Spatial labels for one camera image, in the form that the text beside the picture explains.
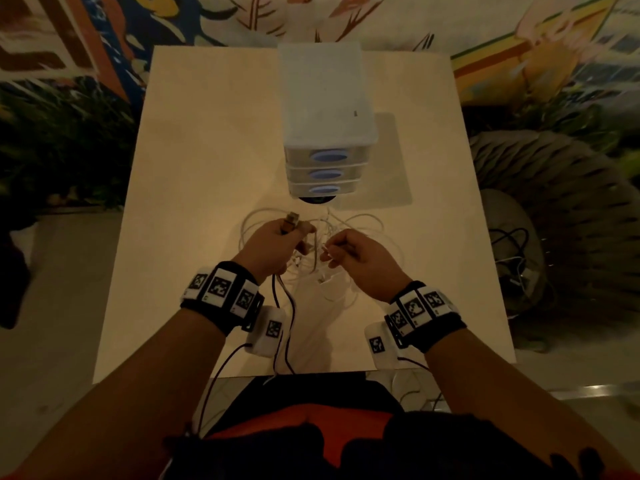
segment gray floor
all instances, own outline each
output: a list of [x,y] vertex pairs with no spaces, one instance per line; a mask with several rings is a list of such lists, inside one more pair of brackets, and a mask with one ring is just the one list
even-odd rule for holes
[[[0,329],[0,476],[15,468],[91,387],[120,215],[44,217],[33,243],[33,282],[14,330]],[[547,389],[640,379],[640,333],[548,355],[518,353],[518,368]],[[373,372],[407,410],[438,389],[426,371]],[[220,380],[210,427],[249,379]],[[571,401],[640,469],[640,398]]]

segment table surface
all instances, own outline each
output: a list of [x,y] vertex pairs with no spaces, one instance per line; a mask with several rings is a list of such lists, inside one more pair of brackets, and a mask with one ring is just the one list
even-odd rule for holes
[[[233,257],[241,223],[261,208],[377,217],[384,230],[370,216],[349,223],[377,229],[409,275],[444,291],[469,329],[515,362],[449,58],[364,52],[363,64],[379,142],[356,193],[311,205],[287,190],[276,49],[156,47],[94,382],[169,320],[199,267]],[[258,212],[248,224],[280,215]],[[308,281],[289,284],[294,370],[375,369],[364,328],[382,321],[382,304],[344,274],[321,292]],[[270,282],[261,293],[273,303]],[[231,333],[214,372],[245,338]],[[271,371],[270,359],[240,351],[221,377]]]

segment box lid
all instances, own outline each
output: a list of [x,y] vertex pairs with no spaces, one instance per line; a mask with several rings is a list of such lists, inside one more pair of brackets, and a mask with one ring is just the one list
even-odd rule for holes
[[377,142],[358,42],[281,43],[278,56],[285,147]]

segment blue drawer handle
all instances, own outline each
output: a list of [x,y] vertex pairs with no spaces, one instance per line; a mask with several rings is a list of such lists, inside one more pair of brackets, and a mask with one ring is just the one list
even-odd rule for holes
[[337,168],[331,168],[328,170],[314,170],[309,172],[309,177],[317,178],[319,180],[324,180],[327,178],[338,178],[344,175],[342,170],[338,170]]
[[338,185],[321,185],[320,187],[309,189],[309,192],[313,194],[331,194],[340,192],[340,187],[338,187]]
[[323,150],[311,155],[311,160],[317,162],[339,162],[340,160],[347,160],[349,153],[347,150]]

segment left hand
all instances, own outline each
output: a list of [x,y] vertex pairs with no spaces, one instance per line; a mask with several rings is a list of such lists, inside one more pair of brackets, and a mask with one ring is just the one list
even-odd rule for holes
[[280,227],[284,219],[263,224],[246,242],[244,248],[233,258],[233,261],[249,271],[261,285],[271,274],[283,274],[294,250],[308,254],[307,234],[316,228],[309,222],[300,221],[298,226],[288,234],[281,234]]

